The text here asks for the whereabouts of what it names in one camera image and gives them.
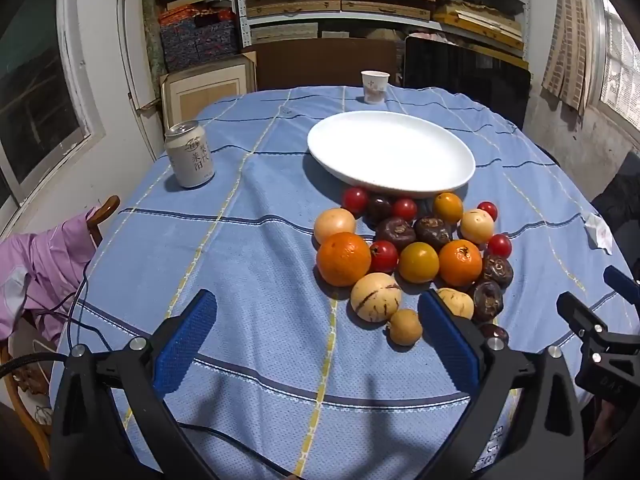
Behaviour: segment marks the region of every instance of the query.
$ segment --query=screw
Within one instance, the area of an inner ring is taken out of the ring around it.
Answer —
[[[502,339],[498,339],[497,337],[490,337],[489,339],[486,340],[486,345],[491,349],[491,350],[502,350],[504,348],[504,342],[502,341]]]
[[[546,351],[549,352],[549,355],[551,355],[551,357],[553,357],[554,359],[562,357],[562,350],[559,346],[549,346]]]
[[[86,350],[86,346],[76,345],[71,349],[71,355],[73,357],[82,357],[84,355],[85,350]]]
[[[135,337],[129,341],[129,348],[135,351],[140,351],[146,346],[146,339],[143,337]]]

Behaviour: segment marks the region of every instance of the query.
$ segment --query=striped tablecloth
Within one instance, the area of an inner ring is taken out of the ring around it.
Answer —
[[[78,314],[121,348],[181,312],[200,288],[211,290],[218,320],[167,405],[177,420],[231,434],[307,479],[411,479],[468,401],[424,340],[394,351],[381,328],[357,326],[347,302],[314,277],[314,219],[340,202],[344,184],[309,155],[306,135],[323,118],[365,109],[427,119],[473,151],[476,174],[460,190],[465,208],[496,203],[497,230],[513,243],[515,279],[498,318],[512,348],[560,345],[577,372],[580,343],[556,314],[566,290],[610,330],[639,329],[633,308],[602,281],[606,266],[628,268],[617,247],[613,256],[590,248],[581,214],[591,205],[513,124],[466,96],[390,88],[371,107],[362,89],[295,88],[210,105],[199,119],[216,176],[183,190],[160,157],[100,245]],[[361,222],[357,232],[372,237]],[[402,306],[416,303],[416,290],[404,294]],[[93,333],[72,332],[74,342],[102,350]],[[136,452],[155,465],[124,394],[115,394]],[[515,399],[479,465],[494,459]],[[276,478],[229,444],[188,435],[223,479]]]

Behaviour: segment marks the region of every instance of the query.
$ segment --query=picture frame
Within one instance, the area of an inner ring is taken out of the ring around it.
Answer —
[[[255,63],[251,52],[165,76],[161,83],[165,129],[195,119],[219,99],[255,92]]]

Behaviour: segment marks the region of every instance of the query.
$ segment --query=window frame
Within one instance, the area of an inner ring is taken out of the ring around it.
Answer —
[[[0,204],[0,237],[6,234],[8,227],[20,216],[21,210],[60,166],[104,136],[82,54],[77,0],[56,0],[56,30],[66,88],[79,127],[47,153],[23,183],[16,179],[0,143],[0,178],[4,179],[10,192],[9,198]]]
[[[602,89],[605,80],[604,72],[607,64],[607,38],[609,37],[609,31],[607,29],[609,22],[607,20],[607,13],[605,12],[604,0],[590,0],[590,2],[591,15],[593,17],[591,23],[593,55],[591,56],[591,83],[588,103],[619,126],[636,144],[640,144],[640,131],[611,106],[606,104],[606,102],[602,101]]]

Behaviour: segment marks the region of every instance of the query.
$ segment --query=purple jacket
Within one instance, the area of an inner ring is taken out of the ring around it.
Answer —
[[[10,235],[0,242],[0,340],[12,334],[25,310],[53,308],[78,289],[82,269],[95,254],[86,226],[93,211],[46,232]],[[59,310],[66,313],[72,301]],[[55,316],[35,321],[45,338],[58,341],[62,321]]]

